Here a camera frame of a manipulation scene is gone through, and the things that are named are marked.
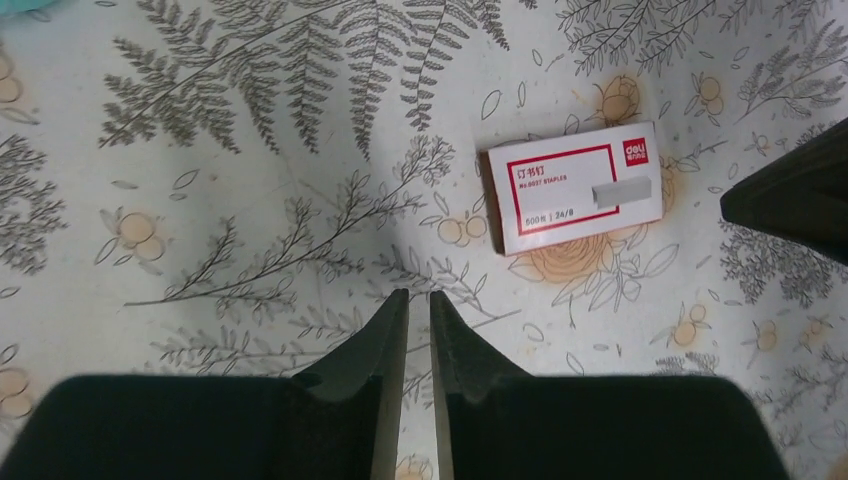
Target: red logo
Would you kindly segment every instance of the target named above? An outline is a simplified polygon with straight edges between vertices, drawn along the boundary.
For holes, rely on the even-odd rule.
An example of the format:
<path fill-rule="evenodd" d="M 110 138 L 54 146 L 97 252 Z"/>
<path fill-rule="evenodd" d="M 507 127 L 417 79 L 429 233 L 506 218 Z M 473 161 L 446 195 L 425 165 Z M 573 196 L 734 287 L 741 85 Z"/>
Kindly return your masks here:
<path fill-rule="evenodd" d="M 624 141 L 624 163 L 628 167 L 648 163 L 648 149 L 644 138 Z"/>

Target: cardboard box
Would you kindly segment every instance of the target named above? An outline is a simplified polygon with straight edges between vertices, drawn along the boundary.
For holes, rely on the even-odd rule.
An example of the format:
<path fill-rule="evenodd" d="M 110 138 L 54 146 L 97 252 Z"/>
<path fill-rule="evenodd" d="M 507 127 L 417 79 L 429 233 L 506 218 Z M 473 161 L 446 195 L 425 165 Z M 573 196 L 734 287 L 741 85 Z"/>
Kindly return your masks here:
<path fill-rule="evenodd" d="M 493 148 L 482 161 L 505 255 L 662 218 L 653 122 Z"/>

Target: black object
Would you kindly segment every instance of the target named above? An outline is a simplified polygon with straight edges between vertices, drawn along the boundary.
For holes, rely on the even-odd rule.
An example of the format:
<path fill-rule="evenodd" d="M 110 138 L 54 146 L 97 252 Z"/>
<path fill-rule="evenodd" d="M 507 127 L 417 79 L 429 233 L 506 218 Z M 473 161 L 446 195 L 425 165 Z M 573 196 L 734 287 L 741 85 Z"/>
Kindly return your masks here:
<path fill-rule="evenodd" d="M 760 418 L 711 377 L 533 377 L 430 296 L 443 480 L 788 480 Z"/>
<path fill-rule="evenodd" d="M 848 119 L 739 182 L 721 213 L 848 265 Z"/>
<path fill-rule="evenodd" d="M 409 294 L 290 379 L 89 376 L 41 402 L 3 480 L 393 479 Z"/>

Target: white patterned fabric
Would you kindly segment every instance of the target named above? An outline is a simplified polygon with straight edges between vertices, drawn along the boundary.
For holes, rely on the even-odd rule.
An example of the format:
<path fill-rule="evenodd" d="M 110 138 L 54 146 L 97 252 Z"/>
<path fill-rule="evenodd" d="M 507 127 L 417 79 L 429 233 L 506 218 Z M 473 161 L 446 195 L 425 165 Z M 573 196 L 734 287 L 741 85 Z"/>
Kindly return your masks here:
<path fill-rule="evenodd" d="M 846 116 L 846 25 L 840 0 L 85 0 L 4 19 L 0 444 L 75 374 L 293 374 L 403 287 L 398 479 L 438 478 L 439 289 L 532 373 L 726 376 L 795 478 L 848 478 L 848 269 L 718 203 Z M 477 151 L 646 120 L 662 221 L 494 252 Z"/>

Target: table surface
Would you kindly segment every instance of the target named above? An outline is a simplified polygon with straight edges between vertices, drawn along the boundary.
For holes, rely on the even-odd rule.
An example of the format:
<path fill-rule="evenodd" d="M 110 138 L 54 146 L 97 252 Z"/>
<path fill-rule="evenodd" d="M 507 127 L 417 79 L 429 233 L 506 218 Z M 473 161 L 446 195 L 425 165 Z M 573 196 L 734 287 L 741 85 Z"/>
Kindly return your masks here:
<path fill-rule="evenodd" d="M 79 373 L 290 375 L 403 287 L 398 478 L 438 477 L 437 289 L 533 373 L 729 377 L 796 478 L 848 478 L 848 269 L 718 202 L 845 117 L 846 18 L 832 0 L 66 0 L 6 19 L 0 446 Z M 647 120 L 662 221 L 494 252 L 476 151 Z"/>

